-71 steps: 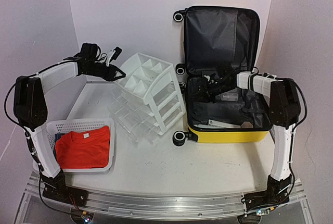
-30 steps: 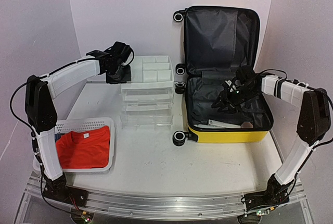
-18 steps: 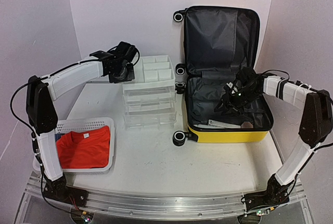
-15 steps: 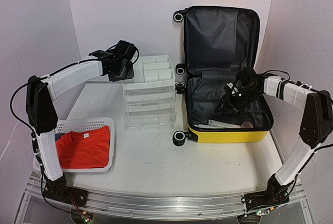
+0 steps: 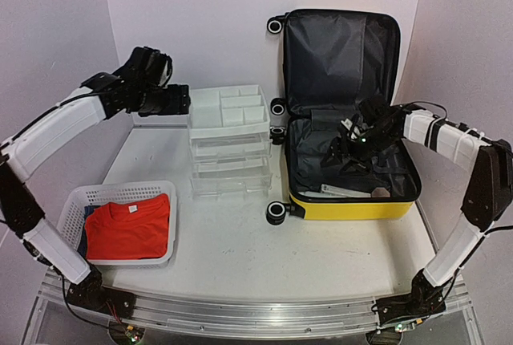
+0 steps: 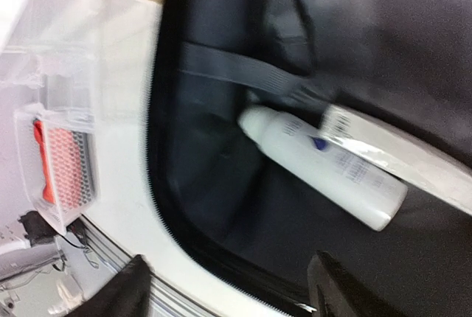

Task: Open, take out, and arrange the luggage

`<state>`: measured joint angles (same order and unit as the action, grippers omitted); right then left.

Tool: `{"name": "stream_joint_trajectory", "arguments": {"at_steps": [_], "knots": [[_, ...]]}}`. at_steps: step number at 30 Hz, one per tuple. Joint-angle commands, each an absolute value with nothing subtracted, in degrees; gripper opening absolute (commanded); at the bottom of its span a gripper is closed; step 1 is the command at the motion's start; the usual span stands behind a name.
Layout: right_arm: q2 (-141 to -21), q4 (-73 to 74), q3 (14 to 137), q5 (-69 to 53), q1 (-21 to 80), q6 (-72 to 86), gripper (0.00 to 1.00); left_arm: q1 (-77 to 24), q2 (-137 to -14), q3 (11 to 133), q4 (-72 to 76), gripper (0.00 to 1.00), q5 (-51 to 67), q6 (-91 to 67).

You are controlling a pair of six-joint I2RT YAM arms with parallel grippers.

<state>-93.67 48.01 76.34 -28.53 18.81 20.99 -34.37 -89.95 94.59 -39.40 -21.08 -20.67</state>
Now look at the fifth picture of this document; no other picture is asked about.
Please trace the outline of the white plastic drawer organizer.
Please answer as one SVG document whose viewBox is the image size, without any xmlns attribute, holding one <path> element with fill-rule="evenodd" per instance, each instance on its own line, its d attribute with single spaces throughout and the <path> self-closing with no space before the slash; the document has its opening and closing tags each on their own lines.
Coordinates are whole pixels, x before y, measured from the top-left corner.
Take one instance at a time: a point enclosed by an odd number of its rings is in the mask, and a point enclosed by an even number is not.
<svg viewBox="0 0 513 345">
<path fill-rule="evenodd" d="M 262 88 L 206 87 L 189 96 L 193 194 L 267 193 L 272 180 L 270 115 Z"/>
</svg>

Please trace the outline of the yellow Pikachu hard-shell suitcase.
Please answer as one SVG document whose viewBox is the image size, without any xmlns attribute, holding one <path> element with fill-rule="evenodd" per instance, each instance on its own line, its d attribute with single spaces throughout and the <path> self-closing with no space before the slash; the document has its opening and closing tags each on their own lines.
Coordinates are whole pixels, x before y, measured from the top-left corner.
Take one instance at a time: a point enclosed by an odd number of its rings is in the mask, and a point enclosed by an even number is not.
<svg viewBox="0 0 513 345">
<path fill-rule="evenodd" d="M 404 144 L 397 141 L 373 156 L 366 175 L 338 173 L 321 160 L 341 121 L 351 119 L 362 134 L 392 107 L 401 32 L 388 14 L 349 10 L 298 9 L 271 17 L 270 34 L 282 37 L 284 93 L 270 104 L 275 116 L 287 114 L 284 127 L 273 127 L 273 144 L 282 145 L 288 175 L 285 201 L 266 209 L 269 224 L 287 217 L 344 221 L 400 218 L 416 202 L 421 181 Z M 371 193 L 387 188 L 388 198 L 335 197 L 321 185 Z"/>
</svg>

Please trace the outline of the orange garment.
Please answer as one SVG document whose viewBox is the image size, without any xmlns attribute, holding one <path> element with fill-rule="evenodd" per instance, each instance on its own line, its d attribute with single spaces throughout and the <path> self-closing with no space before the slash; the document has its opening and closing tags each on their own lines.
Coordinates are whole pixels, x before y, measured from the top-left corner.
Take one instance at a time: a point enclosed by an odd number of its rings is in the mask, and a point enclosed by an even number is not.
<svg viewBox="0 0 513 345">
<path fill-rule="evenodd" d="M 141 260 L 168 251 L 171 205 L 166 194 L 129 204 L 109 202 L 85 220 L 88 260 Z"/>
</svg>

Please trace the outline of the white perforated plastic basket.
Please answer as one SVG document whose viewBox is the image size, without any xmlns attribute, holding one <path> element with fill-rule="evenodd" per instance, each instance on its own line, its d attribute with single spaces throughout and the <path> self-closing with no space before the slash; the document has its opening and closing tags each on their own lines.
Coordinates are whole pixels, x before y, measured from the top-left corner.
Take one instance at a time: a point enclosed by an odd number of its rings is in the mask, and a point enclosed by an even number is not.
<svg viewBox="0 0 513 345">
<path fill-rule="evenodd" d="M 170 181 L 88 185 L 68 196 L 58 231 L 96 266 L 166 266 L 176 239 L 177 196 Z"/>
</svg>

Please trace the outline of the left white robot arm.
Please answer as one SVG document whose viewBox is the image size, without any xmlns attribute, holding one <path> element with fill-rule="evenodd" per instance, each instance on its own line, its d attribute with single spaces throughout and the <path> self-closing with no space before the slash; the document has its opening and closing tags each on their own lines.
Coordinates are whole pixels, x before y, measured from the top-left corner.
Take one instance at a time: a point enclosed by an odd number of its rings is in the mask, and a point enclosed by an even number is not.
<svg viewBox="0 0 513 345">
<path fill-rule="evenodd" d="M 191 103 L 188 86 L 172 84 L 170 55 L 135 47 L 115 71 L 98 72 L 1 145 L 1 212 L 8 229 L 37 262 L 61 278 L 68 310 L 74 307 L 129 319 L 134 293 L 106 286 L 103 276 L 46 218 L 29 179 L 86 130 L 120 112 L 141 117 L 180 116 Z"/>
</svg>

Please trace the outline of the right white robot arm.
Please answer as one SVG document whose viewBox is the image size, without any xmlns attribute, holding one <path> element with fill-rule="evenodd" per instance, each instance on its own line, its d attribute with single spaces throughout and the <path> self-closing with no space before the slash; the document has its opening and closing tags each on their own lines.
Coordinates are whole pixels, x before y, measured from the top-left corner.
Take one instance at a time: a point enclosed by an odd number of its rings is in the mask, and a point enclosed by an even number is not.
<svg viewBox="0 0 513 345">
<path fill-rule="evenodd" d="M 413 277 L 410 291 L 376 300 L 381 328 L 406 327 L 439 315 L 457 277 L 512 203 L 512 148 L 492 140 L 446 115 L 436 115 L 430 103 L 389 105 L 376 96 L 361 103 L 359 114 L 339 120 L 324 166 L 369 168 L 378 153 L 408 140 L 443 156 L 469 173 L 458 221 L 436 255 Z"/>
</svg>

